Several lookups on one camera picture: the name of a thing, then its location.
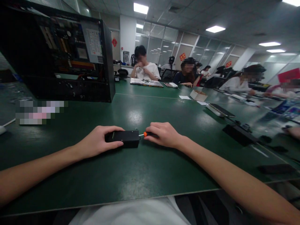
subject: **hand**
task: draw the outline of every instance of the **hand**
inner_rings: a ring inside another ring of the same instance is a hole
[[[148,69],[146,69],[145,67],[143,68],[143,71],[145,74],[148,74],[148,75],[151,74],[150,71]]]
[[[95,127],[84,139],[72,147],[75,154],[80,159],[85,159],[122,146],[124,143],[121,141],[105,142],[104,135],[113,131],[124,131],[124,129],[117,126]]]
[[[191,88],[193,87],[193,84],[190,83],[190,82],[189,83],[182,83],[182,85],[185,85],[185,86],[188,86],[188,87],[191,87]]]
[[[248,93],[248,95],[255,95],[255,90],[251,89]]]
[[[146,128],[146,131],[156,134],[158,138],[153,136],[146,136],[144,137],[144,140],[149,140],[156,144],[171,148],[179,148],[184,137],[177,133],[177,131],[168,122],[152,122],[150,126]]]

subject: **cardboard box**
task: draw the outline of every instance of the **cardboard box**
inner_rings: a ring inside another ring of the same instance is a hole
[[[192,97],[192,99],[200,102],[204,102],[207,98],[207,95],[204,92],[198,90],[192,90],[190,96]]]

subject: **fluorescent light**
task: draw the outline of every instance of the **fluorescent light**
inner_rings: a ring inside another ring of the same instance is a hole
[[[282,0],[282,1],[296,7],[300,6],[300,0]]]
[[[269,46],[276,46],[276,45],[281,45],[278,42],[267,42],[267,43],[260,43],[259,45],[264,46],[264,47],[269,47]]]
[[[267,52],[278,53],[278,52],[285,52],[285,50],[283,50],[283,49],[271,49],[271,50],[267,50]]]
[[[148,6],[140,5],[137,3],[133,4],[133,10],[137,13],[147,14],[148,13]]]
[[[138,23],[137,23],[137,28],[141,28],[141,29],[143,29],[143,28],[144,28],[144,25],[142,25],[142,24],[138,24]]]
[[[217,33],[217,32],[220,32],[222,30],[225,30],[226,28],[223,28],[223,27],[219,27],[219,26],[213,26],[211,28],[208,28],[206,29],[207,31],[209,32],[212,32],[212,33]]]

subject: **red paper sign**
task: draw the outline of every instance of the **red paper sign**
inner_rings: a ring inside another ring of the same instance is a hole
[[[113,40],[112,40],[112,45],[113,45],[114,47],[116,47],[117,44],[118,44],[117,40],[116,40],[115,38],[113,38]]]
[[[226,68],[230,67],[232,65],[232,61],[229,61],[226,63]]]
[[[180,57],[180,61],[183,61],[183,60],[186,58],[185,53],[183,53],[183,54],[180,55],[179,57]]]

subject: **computer case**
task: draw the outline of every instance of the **computer case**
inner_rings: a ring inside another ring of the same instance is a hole
[[[24,0],[2,1],[0,20],[0,51],[37,99],[112,102],[112,40],[103,20]]]

